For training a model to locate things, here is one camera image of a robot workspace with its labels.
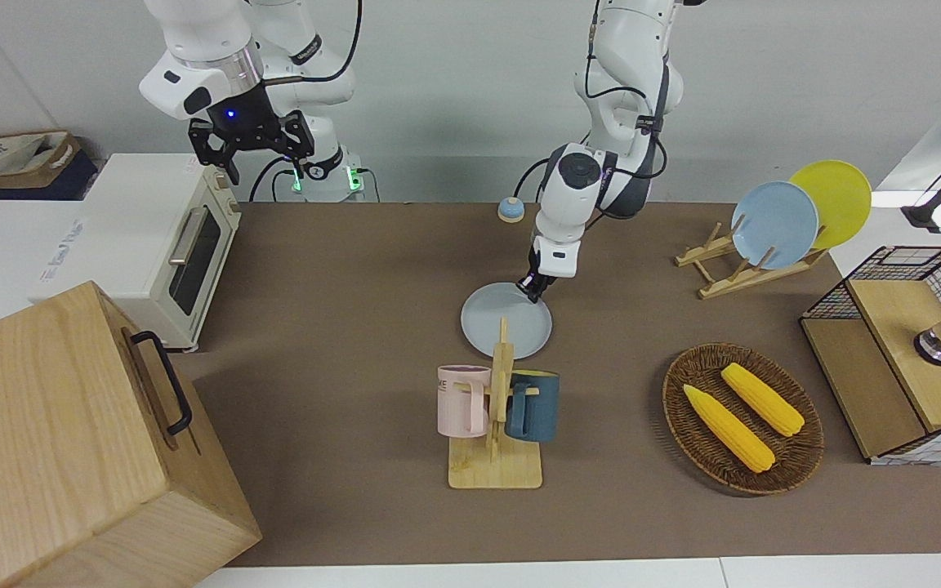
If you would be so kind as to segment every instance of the brown mat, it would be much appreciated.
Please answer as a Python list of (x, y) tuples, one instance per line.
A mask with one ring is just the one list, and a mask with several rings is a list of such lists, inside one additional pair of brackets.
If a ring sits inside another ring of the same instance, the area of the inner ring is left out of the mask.
[[(587, 235), (579, 276), (546, 294), (550, 342), (519, 363), (561, 375), (544, 487), (506, 492), (445, 484), (435, 368), (486, 364), (459, 309), (523, 275), (530, 223), (482, 204), (247, 211), (202, 353), (176, 357), (264, 531), (233, 565), (941, 551), (941, 468), (863, 464), (796, 323), (833, 264), (698, 301), (698, 273), (671, 263), (727, 205), (649, 204)], [(811, 394), (828, 449), (803, 487), (727, 496), (676, 449), (663, 375), (707, 341), (753, 347)]]

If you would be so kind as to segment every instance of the mug handle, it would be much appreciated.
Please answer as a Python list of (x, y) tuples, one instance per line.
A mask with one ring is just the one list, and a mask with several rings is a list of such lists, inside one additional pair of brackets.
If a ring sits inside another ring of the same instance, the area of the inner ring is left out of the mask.
[(529, 385), (525, 382), (515, 384), (515, 395), (511, 398), (511, 414), (507, 416), (509, 420), (515, 423), (515, 432), (518, 432), (519, 435), (525, 434), (525, 425), (528, 417), (525, 410), (525, 402), (526, 392), (528, 390)]
[(481, 406), (485, 406), (485, 386), (481, 382), (470, 382), (470, 432), (485, 429)]

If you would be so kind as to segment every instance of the wooden mug stand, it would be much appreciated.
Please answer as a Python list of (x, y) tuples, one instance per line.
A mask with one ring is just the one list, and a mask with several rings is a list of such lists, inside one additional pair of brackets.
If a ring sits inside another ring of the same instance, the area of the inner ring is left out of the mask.
[[(507, 317), (500, 320), (500, 342), (493, 347), (493, 382), (485, 388), (489, 398), (489, 428), (485, 436), (448, 440), (448, 485), (452, 488), (539, 488), (542, 464), (539, 443), (508, 438), (507, 398), (511, 395), (511, 373), (515, 369), (515, 347), (507, 340)], [(463, 390), (469, 386), (457, 384)], [(526, 394), (539, 394), (529, 388)]]
[[(732, 230), (724, 235), (724, 237), (717, 237), (718, 232), (721, 231), (721, 223), (715, 224), (714, 230), (710, 231), (710, 237), (707, 238), (707, 241), (703, 243), (703, 245), (686, 248), (683, 254), (673, 258), (677, 267), (685, 267), (685, 265), (691, 264), (701, 273), (702, 279), (707, 280), (706, 286), (698, 290), (699, 298), (702, 298), (704, 301), (707, 298), (743, 290), (746, 289), (746, 287), (757, 286), (759, 283), (772, 282), (773, 279), (785, 278), (785, 276), (806, 271), (813, 267), (817, 261), (822, 260), (823, 256), (826, 256), (826, 253), (829, 251), (828, 249), (813, 249), (794, 265), (788, 265), (778, 270), (765, 270), (762, 269), (762, 265), (765, 265), (766, 261), (776, 253), (776, 248), (769, 247), (769, 250), (765, 251), (765, 255), (761, 257), (761, 261), (758, 261), (757, 265), (751, 264), (749, 260), (742, 260), (728, 278), (714, 279), (713, 276), (710, 275), (710, 272), (707, 271), (707, 268), (702, 267), (702, 262), (713, 260), (713, 258), (716, 257), (727, 256), (730, 253), (736, 253), (735, 244), (732, 243), (732, 235), (735, 234), (735, 231), (738, 230), (739, 226), (743, 223), (743, 219), (746, 219), (746, 216), (740, 215), (732, 226)], [(825, 227), (818, 227), (817, 237), (819, 234), (822, 234), (824, 228)]]

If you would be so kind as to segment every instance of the corn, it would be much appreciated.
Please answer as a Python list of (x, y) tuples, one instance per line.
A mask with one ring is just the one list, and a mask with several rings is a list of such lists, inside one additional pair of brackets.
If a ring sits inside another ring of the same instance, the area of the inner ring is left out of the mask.
[(776, 462), (776, 454), (772, 453), (765, 442), (754, 435), (743, 421), (729, 412), (718, 399), (703, 392), (694, 386), (685, 384), (685, 395), (692, 404), (695, 413), (702, 418), (703, 423), (717, 436), (725, 447), (743, 462), (751, 472), (760, 474), (768, 471)]
[(804, 427), (804, 417), (779, 392), (772, 390), (772, 387), (742, 365), (729, 364), (722, 369), (721, 377), (735, 390), (735, 394), (739, 394), (739, 398), (784, 438), (800, 432), (801, 427)]

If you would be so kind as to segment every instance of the yellow plate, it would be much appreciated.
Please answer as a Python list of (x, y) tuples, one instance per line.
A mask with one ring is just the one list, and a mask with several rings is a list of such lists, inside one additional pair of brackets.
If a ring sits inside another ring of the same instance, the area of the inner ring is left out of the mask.
[(815, 238), (815, 249), (841, 245), (866, 224), (870, 216), (870, 181), (851, 163), (827, 159), (802, 167), (791, 178), (811, 197), (818, 224), (825, 227)]

